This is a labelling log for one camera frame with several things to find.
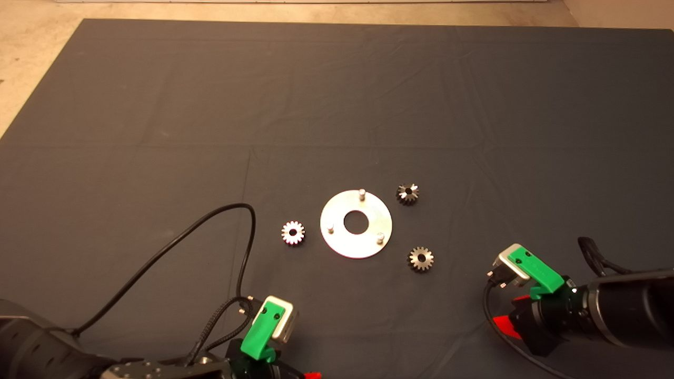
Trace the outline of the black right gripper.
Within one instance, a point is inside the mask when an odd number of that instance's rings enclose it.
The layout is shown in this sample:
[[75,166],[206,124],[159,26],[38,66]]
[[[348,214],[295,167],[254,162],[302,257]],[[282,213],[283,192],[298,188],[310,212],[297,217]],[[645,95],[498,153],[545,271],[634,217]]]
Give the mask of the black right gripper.
[[561,343],[580,336],[573,291],[567,286],[538,300],[518,296],[511,304],[509,316],[494,316],[492,321],[505,336],[521,340],[534,356],[547,357]]

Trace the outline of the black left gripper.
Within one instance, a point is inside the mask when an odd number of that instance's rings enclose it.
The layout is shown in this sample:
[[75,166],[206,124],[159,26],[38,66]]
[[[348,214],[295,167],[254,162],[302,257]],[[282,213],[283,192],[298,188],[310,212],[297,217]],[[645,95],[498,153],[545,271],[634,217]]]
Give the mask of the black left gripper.
[[242,339],[233,339],[226,350],[226,360],[230,365],[230,372],[226,378],[304,378],[322,379],[320,372],[303,374],[299,370],[276,361],[272,364],[266,361],[257,361],[241,352]]

